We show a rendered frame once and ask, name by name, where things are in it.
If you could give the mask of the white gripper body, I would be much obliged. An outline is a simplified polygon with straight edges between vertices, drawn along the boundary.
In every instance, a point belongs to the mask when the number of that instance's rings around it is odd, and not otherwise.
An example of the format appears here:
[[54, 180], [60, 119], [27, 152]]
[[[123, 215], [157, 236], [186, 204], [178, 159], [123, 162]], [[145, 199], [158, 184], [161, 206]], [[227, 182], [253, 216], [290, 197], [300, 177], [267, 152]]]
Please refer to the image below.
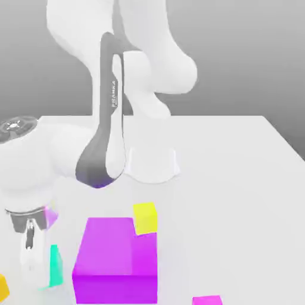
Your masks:
[[21, 235], [21, 274], [26, 285], [32, 289], [43, 289], [49, 285], [49, 254], [45, 232], [26, 229]]

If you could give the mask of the small orange cube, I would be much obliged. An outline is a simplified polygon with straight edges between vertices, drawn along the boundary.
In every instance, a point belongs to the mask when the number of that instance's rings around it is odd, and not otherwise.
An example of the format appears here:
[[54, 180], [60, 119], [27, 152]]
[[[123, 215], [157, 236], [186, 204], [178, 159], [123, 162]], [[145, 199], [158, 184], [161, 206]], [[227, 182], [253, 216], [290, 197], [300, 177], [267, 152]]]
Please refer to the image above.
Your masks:
[[10, 295], [5, 276], [0, 274], [0, 304]]

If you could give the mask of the small magenta cube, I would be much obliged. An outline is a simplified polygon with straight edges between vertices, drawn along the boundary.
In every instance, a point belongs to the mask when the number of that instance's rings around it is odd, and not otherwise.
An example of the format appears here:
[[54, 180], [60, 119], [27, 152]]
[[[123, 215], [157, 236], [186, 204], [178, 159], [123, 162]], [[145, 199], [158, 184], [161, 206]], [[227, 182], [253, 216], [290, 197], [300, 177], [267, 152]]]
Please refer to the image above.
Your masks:
[[192, 298], [192, 305], [223, 305], [219, 295], [205, 295]]

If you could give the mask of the large magenta box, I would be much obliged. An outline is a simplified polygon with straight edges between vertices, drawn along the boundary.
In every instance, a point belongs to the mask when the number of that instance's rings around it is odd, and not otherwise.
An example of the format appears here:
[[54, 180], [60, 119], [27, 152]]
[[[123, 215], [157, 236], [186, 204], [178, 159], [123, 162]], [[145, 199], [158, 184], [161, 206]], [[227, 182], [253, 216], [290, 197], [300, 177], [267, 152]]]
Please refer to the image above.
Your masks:
[[72, 272], [78, 304], [158, 302], [157, 234], [129, 217], [90, 217]]

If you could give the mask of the small yellow cube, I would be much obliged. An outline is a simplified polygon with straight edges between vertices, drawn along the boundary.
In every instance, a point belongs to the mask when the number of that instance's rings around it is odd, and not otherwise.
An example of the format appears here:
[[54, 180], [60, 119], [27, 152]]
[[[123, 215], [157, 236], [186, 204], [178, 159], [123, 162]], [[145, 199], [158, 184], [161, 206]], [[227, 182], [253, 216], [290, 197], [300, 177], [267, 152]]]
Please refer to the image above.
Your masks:
[[157, 210], [154, 203], [133, 205], [133, 221], [137, 235], [157, 232]]

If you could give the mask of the small teal cube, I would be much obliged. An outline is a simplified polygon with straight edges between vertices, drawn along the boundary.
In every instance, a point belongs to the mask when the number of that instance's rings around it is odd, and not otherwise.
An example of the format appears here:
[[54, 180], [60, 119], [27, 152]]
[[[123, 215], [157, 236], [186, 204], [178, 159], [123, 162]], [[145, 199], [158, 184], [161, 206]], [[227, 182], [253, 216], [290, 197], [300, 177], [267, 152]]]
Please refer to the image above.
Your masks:
[[39, 285], [39, 291], [60, 286], [64, 282], [63, 260], [58, 245], [51, 244], [43, 258], [45, 278], [43, 279], [43, 282]]

